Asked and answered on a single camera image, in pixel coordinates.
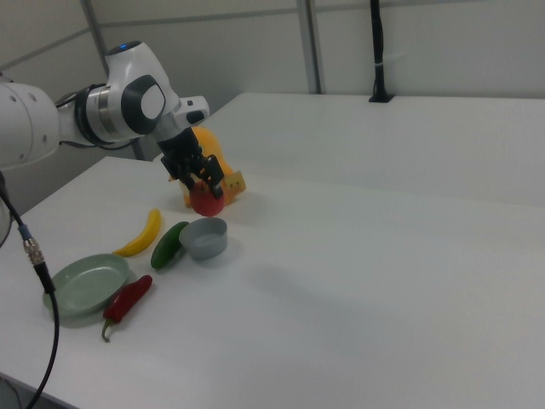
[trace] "white table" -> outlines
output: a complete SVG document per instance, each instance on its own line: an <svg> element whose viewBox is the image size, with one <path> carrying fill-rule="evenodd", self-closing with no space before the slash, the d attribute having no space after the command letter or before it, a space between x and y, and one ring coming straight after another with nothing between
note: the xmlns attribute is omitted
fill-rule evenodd
<svg viewBox="0 0 545 409"><path fill-rule="evenodd" d="M412 109L406 100L398 103ZM437 112L440 103L459 102L412 100ZM355 101L361 106L359 120L373 130L362 131L361 140L352 133L357 121L349 124L340 114ZM425 146L422 139L430 149L456 145L443 135L437 135L438 142L424 133L438 126L438 117L450 116L437 113L428 123L420 121L422 133L403 135L410 141L387 133L380 142L373 132L393 128L381 118L382 110L393 108L363 101L243 95L214 115L207 126L248 184L240 200L221 213L229 226L227 250L207 262L184 258L163 274L149 267L151 248L130 258L136 275L152 275L152 291L115 329L109 344L100 338L100 317L62 328L47 395L83 408L541 406L545 209L513 203L533 199L539 205L543 193L487 192L508 204L454 199L456 184L448 195L434 191L446 188L441 177L449 157L466 157L463 173L477 157L472 149L439 155L443 160L429 169L438 177L435 185L431 176L413 181L409 176L417 175L411 172L419 167L423 172L427 160L438 155L416 155L410 141L415 149ZM467 101L484 111L487 103L511 107L510 101ZM516 102L527 107L518 110ZM528 127L532 135L513 138L537 140L542 102L514 101L511 108L533 117L531 126L512 124ZM331 109L337 109L330 118L338 121L336 127L324 118ZM395 109L394 117L402 116ZM299 119L279 120L284 110ZM496 112L498 121L505 112ZM243 121L248 115L256 122ZM481 124L477 145L494 129L490 120L476 122ZM467 120L459 126L465 129ZM317 134L322 127L324 133ZM334 141L324 138L334 128L344 131ZM510 130L499 132L504 146L511 146ZM447 135L455 132L445 128ZM317 143L303 149L311 139ZM356 153L347 149L347 141L366 148ZM420 163L403 162L395 141ZM469 136L463 144L471 145ZM390 158L390 149L398 156ZM528 161L543 161L541 153L531 151ZM361 155L363 163L342 160ZM481 178L488 183L492 174L487 172L496 171L488 166L504 159L484 163L484 174L473 175L470 187ZM373 160L384 166L369 174ZM519 173L528 161L518 163ZM402 183L404 176L413 184ZM378 187L390 183L392 190L364 187L369 180ZM396 183L400 189L394 189ZM418 187L430 190L406 192ZM472 193L469 188L461 196ZM198 218L184 208L179 188L167 182L160 164L106 158L24 219L54 273L80 257L119 247L141 230L152 207L163 212L163 230ZM36 387L49 357L52 321L15 234L0 259L0 372Z"/></svg>

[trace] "cable connector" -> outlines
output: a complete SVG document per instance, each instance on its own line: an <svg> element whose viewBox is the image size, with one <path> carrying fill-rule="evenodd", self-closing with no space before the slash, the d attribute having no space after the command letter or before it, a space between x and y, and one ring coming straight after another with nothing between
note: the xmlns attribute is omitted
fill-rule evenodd
<svg viewBox="0 0 545 409"><path fill-rule="evenodd" d="M40 246L33 237L23 241L23 246L25 247L25 253L31 260L32 266L36 267L38 264L44 262L43 253L40 250Z"/></svg>

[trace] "toy vegetable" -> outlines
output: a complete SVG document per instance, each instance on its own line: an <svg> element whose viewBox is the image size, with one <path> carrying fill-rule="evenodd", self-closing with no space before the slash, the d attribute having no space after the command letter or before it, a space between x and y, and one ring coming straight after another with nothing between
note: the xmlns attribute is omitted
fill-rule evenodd
<svg viewBox="0 0 545 409"><path fill-rule="evenodd" d="M153 279L150 275L145 275L132 284L123 287L117 295L113 298L110 306L104 311L102 315L106 322L102 328L102 339L107 343L110 342L110 338L106 336L106 329L113 324L121 322L123 317L129 312L131 308L140 300L144 294L152 286Z"/></svg>

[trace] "black cable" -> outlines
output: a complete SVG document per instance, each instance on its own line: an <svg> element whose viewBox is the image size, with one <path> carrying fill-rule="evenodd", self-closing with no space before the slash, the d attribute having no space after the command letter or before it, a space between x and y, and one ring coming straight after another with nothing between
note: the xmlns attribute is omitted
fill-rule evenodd
<svg viewBox="0 0 545 409"><path fill-rule="evenodd" d="M125 149L126 147L130 147L131 145L134 145L138 141L137 139L133 139L131 142L126 143L120 147L99 147L96 145L83 145L81 143L76 143L72 141L62 141L59 142L59 145L67 145L68 147L75 147L76 149L87 149L90 147L98 147L104 151L120 151L121 149Z"/></svg>
<svg viewBox="0 0 545 409"><path fill-rule="evenodd" d="M122 145L121 147L99 147L99 148L105 151L119 151L121 149L125 149L126 147L130 147L131 145L134 145L136 141L138 141L138 139L133 139L131 142L126 143Z"/></svg>
<svg viewBox="0 0 545 409"><path fill-rule="evenodd" d="M83 145L81 143L76 143L71 141L62 141L62 142L59 142L59 145L67 145L68 147L75 147L77 149L88 149L90 147L96 147L95 145Z"/></svg>
<svg viewBox="0 0 545 409"><path fill-rule="evenodd" d="M11 216L13 216L14 219L17 221L17 224L22 226L24 223L20 219L19 213L17 213L17 210L13 207L13 205L8 199L8 195L2 189L0 189L0 199L2 199L2 201L6 204L6 206L9 209L9 212L11 213Z"/></svg>
<svg viewBox="0 0 545 409"><path fill-rule="evenodd" d="M15 394L15 398L17 398L17 404L19 406L19 409L23 409L23 404L21 403L20 401L20 395L19 395L19 391L15 388L14 385L11 384L10 381L8 381L8 379L4 379L3 382L6 384L6 386L8 388L10 388L11 390L13 390L14 394Z"/></svg>
<svg viewBox="0 0 545 409"><path fill-rule="evenodd" d="M20 233L21 233L21 236L23 237L23 240L25 241L25 244L28 241L33 241L33 238L30 232L28 231L28 228L26 227L25 223L23 223L23 221L21 220L19 213L11 204L11 202L8 199L7 193L4 192L3 189L0 189L0 199L2 199L2 201L6 204L6 206L9 209L9 212L19 224ZM51 298L51 307L53 308L53 319L55 323L54 323L53 348L51 349L51 355L49 356L48 367L45 370L45 373L43 374L43 378L42 378L42 382L40 383L40 386L38 386L36 392L34 393L34 396L32 396L30 403L26 406L26 409L31 409L36 404L37 400L40 398L40 395L43 392L43 388L45 388L45 384L48 382L49 375L51 374L51 370L53 369L53 364L55 362L55 356L57 355L57 348L59 346L59 331L60 331L59 307L57 306L57 299L55 297L55 286L53 285L53 281L51 280L51 277L49 276L47 265L45 264L45 261L43 260L41 251L39 251L39 248L37 247L37 243L34 242L34 245L36 246L36 249L38 250L39 256L42 258L42 260L41 262L35 262L31 256L32 265L34 267L34 270L36 271L38 278L40 279L40 281L42 281L42 285L43 285L43 289L45 293L49 294L49 297Z"/></svg>
<svg viewBox="0 0 545 409"><path fill-rule="evenodd" d="M75 100L76 100L76 96L74 95L73 97L68 98L67 100L61 100L62 102L57 102L55 104L55 106L57 108L60 108L60 107L63 107L64 105L68 105L70 102L75 101Z"/></svg>
<svg viewBox="0 0 545 409"><path fill-rule="evenodd" d="M38 386L36 393L32 396L30 403L26 406L26 409L31 409L40 398L40 395L45 388L45 384L48 382L49 375L53 369L53 364L55 362L55 356L57 355L57 347L59 346L59 329L60 329L60 320L59 320L59 307L57 306L57 299L54 292L49 293L49 298L51 298L51 306L53 307L53 319L54 319L54 336L53 336L53 348L51 349L51 356L49 356L48 367L43 374L42 383Z"/></svg>

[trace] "yellow toy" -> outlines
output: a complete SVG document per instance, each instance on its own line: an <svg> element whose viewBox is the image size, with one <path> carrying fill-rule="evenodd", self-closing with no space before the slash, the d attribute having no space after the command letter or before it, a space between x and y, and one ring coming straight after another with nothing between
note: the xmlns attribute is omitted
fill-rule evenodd
<svg viewBox="0 0 545 409"><path fill-rule="evenodd" d="M221 181L221 188L225 194L225 204L229 205L237 195L246 190L246 182L239 171L234 172L232 167L229 166L225 158L223 157L223 151L221 150L220 142L218 138L212 133L212 131L203 128L202 126L192 127L193 134L197 137L198 145L203 149L203 155L215 155L220 164L221 170L223 170L223 181ZM189 191L186 185L180 182L181 190L184 193L184 203L186 207L191 208L189 201Z"/></svg>

